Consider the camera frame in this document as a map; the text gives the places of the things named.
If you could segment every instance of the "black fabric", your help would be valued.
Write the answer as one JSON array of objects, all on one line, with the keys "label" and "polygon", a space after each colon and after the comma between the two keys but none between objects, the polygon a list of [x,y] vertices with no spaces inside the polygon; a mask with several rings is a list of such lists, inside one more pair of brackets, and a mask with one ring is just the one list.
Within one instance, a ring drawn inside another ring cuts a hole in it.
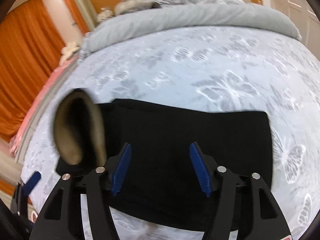
[{"label": "black fabric", "polygon": [[[272,143],[264,112],[204,113],[131,99],[100,104],[108,156],[132,145],[120,193],[110,206],[153,223],[205,231],[217,194],[201,191],[189,158],[197,141],[203,153],[236,174],[258,172],[271,187]],[[59,160],[57,172],[72,172]],[[239,221],[237,196],[233,229]]]},{"label": "black fabric", "polygon": [[0,239],[23,240],[23,229],[0,199]]}]

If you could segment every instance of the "bedroom wall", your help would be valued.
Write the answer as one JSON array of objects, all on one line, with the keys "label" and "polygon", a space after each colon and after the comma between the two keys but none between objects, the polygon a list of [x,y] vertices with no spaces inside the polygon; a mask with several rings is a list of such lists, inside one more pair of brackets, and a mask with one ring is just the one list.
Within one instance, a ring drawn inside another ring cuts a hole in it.
[{"label": "bedroom wall", "polygon": [[71,13],[63,0],[42,0],[53,24],[65,43],[82,43],[83,35],[75,25]]}]

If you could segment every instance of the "butterfly pattern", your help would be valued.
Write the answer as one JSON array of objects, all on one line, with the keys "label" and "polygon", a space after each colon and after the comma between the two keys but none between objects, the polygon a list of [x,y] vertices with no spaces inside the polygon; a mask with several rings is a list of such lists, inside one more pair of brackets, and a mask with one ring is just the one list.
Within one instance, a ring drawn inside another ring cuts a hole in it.
[{"label": "butterfly pattern", "polygon": [[[52,116],[74,88],[86,88],[98,103],[132,98],[206,112],[264,111],[273,137],[271,191],[298,240],[320,209],[319,81],[320,62],[304,45],[266,30],[194,26],[120,42],[86,55],[56,92],[33,133],[21,177],[25,182],[34,171],[41,172],[43,179],[31,193],[39,212],[59,179],[54,171],[58,153],[52,144]],[[87,213],[85,200],[82,209]],[[203,236],[115,209],[111,214],[121,239]],[[88,219],[84,232],[92,239]]]},{"label": "butterfly pattern", "polygon": [[304,203],[300,214],[298,215],[299,226],[291,230],[292,239],[298,240],[303,232],[309,227],[311,223],[311,212],[312,212],[312,198],[309,193],[304,197]]},{"label": "butterfly pattern", "polygon": [[306,147],[302,144],[294,145],[292,140],[286,137],[281,140],[279,134],[273,128],[271,128],[271,135],[274,165],[278,167],[280,164],[283,167],[287,183],[292,184],[299,177]]}]

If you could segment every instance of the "stuffed toy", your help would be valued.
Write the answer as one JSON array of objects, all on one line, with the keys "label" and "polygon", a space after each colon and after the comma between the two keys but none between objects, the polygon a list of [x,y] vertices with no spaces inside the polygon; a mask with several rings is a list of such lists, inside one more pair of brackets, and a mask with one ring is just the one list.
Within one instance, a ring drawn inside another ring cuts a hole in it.
[{"label": "stuffed toy", "polygon": [[76,44],[76,42],[74,42],[74,41],[73,42],[68,42],[67,46],[62,48],[62,50],[61,50],[62,56],[60,58],[59,65],[60,66],[63,65],[79,49],[80,49],[80,47],[78,47],[78,44]]},{"label": "stuffed toy", "polygon": [[102,23],[105,20],[108,20],[114,16],[113,11],[109,8],[101,8],[101,13],[97,15],[97,22]]}]

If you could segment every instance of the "silver rivet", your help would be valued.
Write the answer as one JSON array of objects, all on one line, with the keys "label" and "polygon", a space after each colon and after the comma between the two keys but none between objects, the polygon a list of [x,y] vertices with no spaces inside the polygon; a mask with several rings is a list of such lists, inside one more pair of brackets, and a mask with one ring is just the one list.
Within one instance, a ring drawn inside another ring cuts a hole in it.
[{"label": "silver rivet", "polygon": [[219,172],[224,173],[224,172],[226,172],[226,171],[227,171],[227,168],[226,168],[226,167],[224,167],[224,166],[219,166],[219,167],[217,168],[217,170],[218,170]]},{"label": "silver rivet", "polygon": [[252,173],[252,177],[254,178],[254,179],[260,179],[260,174],[259,173]]},{"label": "silver rivet", "polygon": [[70,179],[70,174],[69,174],[69,173],[63,174],[63,175],[62,175],[62,179],[63,179],[63,180],[68,180],[68,179]]},{"label": "silver rivet", "polygon": [[103,173],[106,169],[104,167],[96,168],[96,173]]}]

